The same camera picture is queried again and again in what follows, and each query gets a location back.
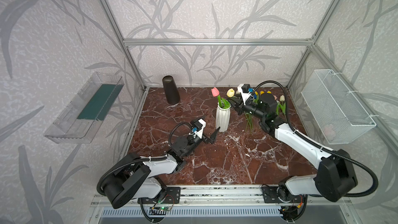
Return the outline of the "pale yellow tulip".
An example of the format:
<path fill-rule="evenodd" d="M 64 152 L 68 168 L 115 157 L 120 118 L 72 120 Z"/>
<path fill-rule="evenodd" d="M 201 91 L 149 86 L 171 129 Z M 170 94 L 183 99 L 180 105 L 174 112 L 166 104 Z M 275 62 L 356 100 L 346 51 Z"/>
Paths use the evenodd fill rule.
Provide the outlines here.
<path fill-rule="evenodd" d="M 229 100 L 232 99 L 234 97 L 234 95 L 235 95 L 235 90 L 234 89 L 231 88 L 231 89 L 229 89 L 227 91 L 227 94 L 226 94 L 227 98 L 222 98 L 221 99 L 221 105 L 222 105 L 223 109 L 230 108 L 231 103 L 229 102 Z"/>

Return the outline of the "white ribbed ceramic vase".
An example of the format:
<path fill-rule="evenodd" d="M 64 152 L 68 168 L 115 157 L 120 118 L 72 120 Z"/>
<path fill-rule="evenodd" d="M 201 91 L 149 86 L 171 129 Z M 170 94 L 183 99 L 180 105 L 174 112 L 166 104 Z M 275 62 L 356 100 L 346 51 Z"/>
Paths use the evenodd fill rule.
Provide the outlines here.
<path fill-rule="evenodd" d="M 228 108 L 221 108 L 217 106 L 216 110 L 216 128 L 219 128 L 219 132 L 226 132 L 229 127 L 231 110 Z"/>

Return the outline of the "pink tulip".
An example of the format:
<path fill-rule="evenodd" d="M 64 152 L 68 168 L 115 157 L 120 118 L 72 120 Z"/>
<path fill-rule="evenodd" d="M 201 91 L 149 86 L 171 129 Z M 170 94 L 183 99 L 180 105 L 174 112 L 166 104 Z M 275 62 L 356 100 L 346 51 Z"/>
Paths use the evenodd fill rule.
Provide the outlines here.
<path fill-rule="evenodd" d="M 222 99 L 221 99 L 219 90 L 218 90 L 216 87 L 214 87 L 214 88 L 211 89 L 211 93 L 212 93 L 212 96 L 213 96 L 213 97 L 216 97 L 216 98 L 217 98 L 217 100 L 218 100 L 218 106 L 219 106 L 220 108 L 222 108 Z"/>

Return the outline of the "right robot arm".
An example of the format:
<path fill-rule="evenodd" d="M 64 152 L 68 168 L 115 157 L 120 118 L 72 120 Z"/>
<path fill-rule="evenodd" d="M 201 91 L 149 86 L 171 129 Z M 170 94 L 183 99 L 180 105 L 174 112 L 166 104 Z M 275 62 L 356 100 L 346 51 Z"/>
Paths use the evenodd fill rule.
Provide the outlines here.
<path fill-rule="evenodd" d="M 249 84 L 240 84 L 236 90 L 228 90 L 228 101 L 238 115 L 250 114 L 258 118 L 265 133 L 294 149 L 317 169 L 317 174 L 293 176 L 282 183 L 280 187 L 286 194 L 313 195 L 336 202 L 342 197 L 365 197 L 377 190 L 379 181 L 370 168 L 351 159 L 346 151 L 332 150 L 304 135 L 291 124 L 288 115 L 284 119 L 279 117 L 278 102 L 273 94 L 260 94 L 257 90 Z M 354 167 L 371 176 L 369 189 L 351 192 L 358 185 Z"/>

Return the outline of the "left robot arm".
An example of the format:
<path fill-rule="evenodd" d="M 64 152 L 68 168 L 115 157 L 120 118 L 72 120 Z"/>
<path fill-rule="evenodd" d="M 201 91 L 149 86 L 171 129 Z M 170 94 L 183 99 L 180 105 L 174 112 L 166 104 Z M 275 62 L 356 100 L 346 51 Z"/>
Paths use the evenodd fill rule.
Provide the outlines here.
<path fill-rule="evenodd" d="M 170 149 L 162 156 L 143 157 L 129 153 L 105 172 L 98 180 L 96 190 L 106 196 L 114 209 L 126 205 L 132 199 L 166 198 L 167 186 L 159 175 L 181 171 L 190 156 L 201 144 L 214 144 L 220 127 L 207 136 L 206 122 L 199 117 L 191 122 L 181 122 L 168 137 Z"/>

